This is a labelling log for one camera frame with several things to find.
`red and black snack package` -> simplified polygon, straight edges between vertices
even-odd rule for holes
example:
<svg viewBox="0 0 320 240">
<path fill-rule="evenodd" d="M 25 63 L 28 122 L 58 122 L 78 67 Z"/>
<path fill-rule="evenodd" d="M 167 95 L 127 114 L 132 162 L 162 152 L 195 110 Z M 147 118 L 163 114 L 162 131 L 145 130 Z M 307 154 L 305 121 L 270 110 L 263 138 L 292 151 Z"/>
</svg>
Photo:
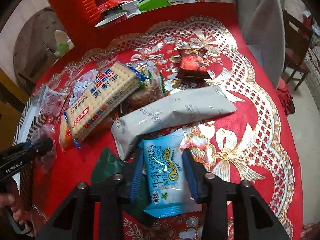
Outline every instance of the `red and black snack package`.
<svg viewBox="0 0 320 240">
<path fill-rule="evenodd" d="M 181 66 L 177 78 L 212 79 L 203 60 L 206 49 L 178 49 L 178 52 L 181 55 Z"/>
</svg>

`metal bolt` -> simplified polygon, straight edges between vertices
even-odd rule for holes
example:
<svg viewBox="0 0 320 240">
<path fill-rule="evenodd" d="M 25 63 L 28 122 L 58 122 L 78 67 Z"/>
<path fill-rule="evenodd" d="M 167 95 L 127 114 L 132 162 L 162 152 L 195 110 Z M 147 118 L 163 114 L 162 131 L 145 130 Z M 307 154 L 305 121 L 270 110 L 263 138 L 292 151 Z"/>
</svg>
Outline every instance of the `metal bolt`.
<svg viewBox="0 0 320 240">
<path fill-rule="evenodd" d="M 214 179 L 216 177 L 216 175 L 214 175 L 213 173 L 211 172 L 208 172 L 204 175 L 207 179 Z"/>
<path fill-rule="evenodd" d="M 87 184 L 85 182 L 80 182 L 78 185 L 77 185 L 77 188 L 79 189 L 84 189 L 87 187 Z"/>
<path fill-rule="evenodd" d="M 241 182 L 241 184 L 242 184 L 242 186 L 245 186 L 245 187 L 250 187 L 250 186 L 251 186 L 251 183 L 250 183 L 250 181 L 248 181 L 248 180 L 243 180 L 243 181 Z"/>
<path fill-rule="evenodd" d="M 120 173 L 117 173 L 117 174 L 113 175 L 113 179 L 114 180 L 121 180 L 122 178 L 123 178 L 123 175 L 120 174 Z"/>
</svg>

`stack of red plastic stools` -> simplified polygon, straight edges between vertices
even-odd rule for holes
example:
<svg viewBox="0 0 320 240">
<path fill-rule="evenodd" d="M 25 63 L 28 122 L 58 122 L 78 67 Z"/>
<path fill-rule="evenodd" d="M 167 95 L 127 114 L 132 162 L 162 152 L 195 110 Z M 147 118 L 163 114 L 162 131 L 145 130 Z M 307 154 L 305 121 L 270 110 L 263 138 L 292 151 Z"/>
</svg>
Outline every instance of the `stack of red plastic stools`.
<svg viewBox="0 0 320 240">
<path fill-rule="evenodd" d="M 100 12 L 94 0 L 48 0 L 75 46 L 90 39 Z"/>
</svg>

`white cloth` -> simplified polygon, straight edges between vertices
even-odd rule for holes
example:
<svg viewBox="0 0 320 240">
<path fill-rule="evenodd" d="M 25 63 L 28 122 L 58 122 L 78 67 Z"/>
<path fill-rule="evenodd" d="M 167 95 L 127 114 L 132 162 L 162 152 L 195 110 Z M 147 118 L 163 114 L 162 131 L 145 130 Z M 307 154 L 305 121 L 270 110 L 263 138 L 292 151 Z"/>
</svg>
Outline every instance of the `white cloth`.
<svg viewBox="0 0 320 240">
<path fill-rule="evenodd" d="M 247 45 L 261 50 L 262 68 L 274 88 L 284 67 L 285 39 L 279 0 L 206 0 L 235 3 L 239 27 Z"/>
</svg>

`table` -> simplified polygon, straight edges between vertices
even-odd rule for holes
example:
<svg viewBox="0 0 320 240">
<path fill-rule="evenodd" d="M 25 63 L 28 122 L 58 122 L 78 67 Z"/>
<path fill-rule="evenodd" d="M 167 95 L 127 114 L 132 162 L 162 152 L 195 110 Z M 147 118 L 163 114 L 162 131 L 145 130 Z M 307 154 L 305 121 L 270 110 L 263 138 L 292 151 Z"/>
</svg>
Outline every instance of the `table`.
<svg viewBox="0 0 320 240">
<path fill-rule="evenodd" d="M 116 61 L 137 70 L 156 65 L 169 94 L 195 88 L 196 83 L 182 84 L 175 77 L 179 66 L 175 48 L 193 45 L 209 51 L 208 70 L 213 80 L 208 84 L 218 85 L 237 111 L 186 125 L 187 146 L 208 171 L 222 179 L 252 181 L 289 236 L 300 239 L 302 187 L 298 155 L 276 92 L 241 36 L 234 4 L 175 5 L 129 18 L 108 30 L 97 30 L 87 45 L 74 48 L 54 65 L 37 84 L 34 94 L 42 83 L 71 92 L 72 81 L 80 75 Z M 57 125 L 58 139 L 59 120 L 47 118 L 47 122 Z M 74 147 L 63 153 L 58 147 L 55 166 L 48 174 L 35 169 L 34 221 L 45 222 L 77 183 L 90 183 L 92 169 L 105 147 L 117 156 L 110 132 L 84 144 L 83 149 Z M 228 236 L 233 238 L 230 205 L 228 215 Z M 130 240 L 199 239 L 202 225 L 202 212 L 161 219 L 151 228 L 124 214 L 125 238 Z"/>
</svg>

